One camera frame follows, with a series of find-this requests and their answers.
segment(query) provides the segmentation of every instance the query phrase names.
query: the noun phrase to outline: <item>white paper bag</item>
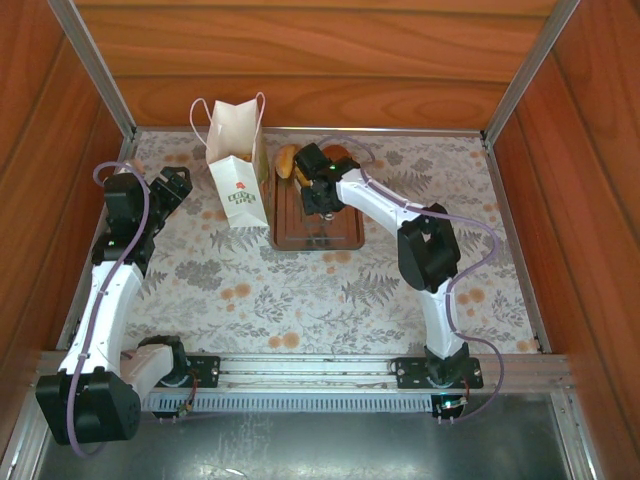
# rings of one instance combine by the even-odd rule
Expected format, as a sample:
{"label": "white paper bag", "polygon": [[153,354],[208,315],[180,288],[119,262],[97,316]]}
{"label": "white paper bag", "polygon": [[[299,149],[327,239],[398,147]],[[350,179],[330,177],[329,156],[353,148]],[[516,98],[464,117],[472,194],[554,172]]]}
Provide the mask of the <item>white paper bag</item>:
{"label": "white paper bag", "polygon": [[[258,98],[262,107],[258,108]],[[193,125],[193,109],[202,101],[210,121],[209,134],[204,141]],[[224,212],[232,227],[267,227],[267,213],[262,194],[266,192],[269,160],[262,141],[262,115],[265,98],[256,98],[240,105],[216,101],[213,113],[204,99],[191,105],[190,120],[193,131],[207,147],[206,160],[216,183]],[[251,155],[251,162],[241,156]]]}

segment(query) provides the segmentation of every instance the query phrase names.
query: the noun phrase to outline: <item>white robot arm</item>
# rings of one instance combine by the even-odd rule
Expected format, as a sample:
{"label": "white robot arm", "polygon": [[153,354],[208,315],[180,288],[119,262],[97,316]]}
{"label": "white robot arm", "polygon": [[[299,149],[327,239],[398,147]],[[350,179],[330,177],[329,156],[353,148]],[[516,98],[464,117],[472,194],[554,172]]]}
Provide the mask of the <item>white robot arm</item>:
{"label": "white robot arm", "polygon": [[[392,202],[371,188],[371,183],[378,189],[385,190],[389,196],[396,197],[401,203],[422,208],[422,205],[407,203],[405,199],[392,192],[375,180],[365,180],[362,171],[354,168],[346,172],[336,184],[338,198],[345,205],[350,205],[382,225],[395,238],[404,222],[416,221],[421,215],[412,213]],[[424,313],[427,332],[427,349],[434,355],[445,359],[462,348],[463,341],[455,335],[447,321],[445,310],[445,292],[451,279],[441,283],[437,290],[418,291],[420,304]],[[451,312],[457,324],[455,309]]]}
{"label": "white robot arm", "polygon": [[[424,378],[431,385],[444,386],[473,378],[478,361],[469,357],[467,343],[452,331],[451,324],[457,323],[455,308],[451,309],[451,318],[447,317],[447,290],[458,273],[460,260],[451,223],[415,213],[415,210],[433,212],[437,216],[446,214],[446,210],[438,204],[427,208],[409,202],[370,179],[349,157],[332,163],[315,143],[300,149],[294,161],[311,182],[311,186],[300,190],[307,215],[338,212],[350,205],[396,238],[398,267],[405,281],[418,291],[427,332],[426,361],[409,365],[423,370]],[[478,375],[475,377],[478,383],[474,388],[481,387],[481,379]],[[401,380],[398,381],[400,388],[412,388],[414,384],[424,386],[422,381],[412,381],[409,386]]]}
{"label": "white robot arm", "polygon": [[[159,177],[148,186],[144,226],[144,192],[135,175],[120,173],[104,182],[109,231],[92,250],[87,307],[58,374],[40,377],[36,386],[36,399],[59,444],[70,443],[69,410],[79,443],[133,437],[140,423],[141,400],[161,379],[175,384],[187,376],[184,347],[175,336],[145,339],[121,361],[126,316],[147,272],[153,239],[192,189],[186,168],[167,167],[161,174],[166,180]],[[138,231],[139,240],[113,273]],[[100,293],[101,303],[93,312]],[[77,388],[71,393],[74,381]]]}

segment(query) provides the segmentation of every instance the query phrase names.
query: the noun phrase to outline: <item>floral pattern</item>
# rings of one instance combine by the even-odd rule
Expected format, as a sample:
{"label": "floral pattern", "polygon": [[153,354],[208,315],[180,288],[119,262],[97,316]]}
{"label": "floral pattern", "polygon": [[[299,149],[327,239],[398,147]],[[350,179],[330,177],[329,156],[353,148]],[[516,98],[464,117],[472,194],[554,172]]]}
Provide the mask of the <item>floral pattern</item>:
{"label": "floral pattern", "polygon": [[[319,137],[265,136],[270,156]],[[481,220],[502,239],[498,257],[455,291],[459,328],[504,353],[535,352],[532,330],[477,138],[359,136],[376,155],[339,140],[367,172],[425,205]],[[194,190],[156,237],[156,250],[127,324],[125,348],[146,336],[180,335],[188,351],[215,353],[420,354],[425,339],[415,292],[404,282],[395,240],[365,217],[358,251],[279,252],[264,228],[229,228],[205,147],[190,133],[144,132],[136,153],[152,180],[166,165],[191,170]],[[491,246],[454,224],[460,269]],[[482,345],[473,352],[488,353]]]}

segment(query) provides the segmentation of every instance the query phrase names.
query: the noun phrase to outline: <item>wooden tray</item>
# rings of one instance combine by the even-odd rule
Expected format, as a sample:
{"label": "wooden tray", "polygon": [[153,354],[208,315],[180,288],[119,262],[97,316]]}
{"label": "wooden tray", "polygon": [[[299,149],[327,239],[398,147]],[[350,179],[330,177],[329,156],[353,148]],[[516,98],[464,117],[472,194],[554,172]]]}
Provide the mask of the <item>wooden tray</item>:
{"label": "wooden tray", "polygon": [[273,173],[271,244],[276,250],[357,250],[364,245],[362,213],[346,207],[333,219],[304,214],[302,198],[292,179]]}

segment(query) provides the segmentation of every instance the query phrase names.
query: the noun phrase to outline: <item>wooden wall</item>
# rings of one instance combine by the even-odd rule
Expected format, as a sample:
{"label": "wooden wall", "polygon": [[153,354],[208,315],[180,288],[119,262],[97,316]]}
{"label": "wooden wall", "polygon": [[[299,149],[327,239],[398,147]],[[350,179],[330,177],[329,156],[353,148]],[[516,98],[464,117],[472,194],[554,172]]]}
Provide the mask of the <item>wooden wall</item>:
{"label": "wooden wall", "polygon": [[261,90],[271,126],[479,130],[555,0],[76,3],[139,125]]}
{"label": "wooden wall", "polygon": [[495,152],[607,478],[640,478],[640,11],[583,0]]}
{"label": "wooden wall", "polygon": [[47,2],[0,15],[0,457],[66,319],[122,136]]}

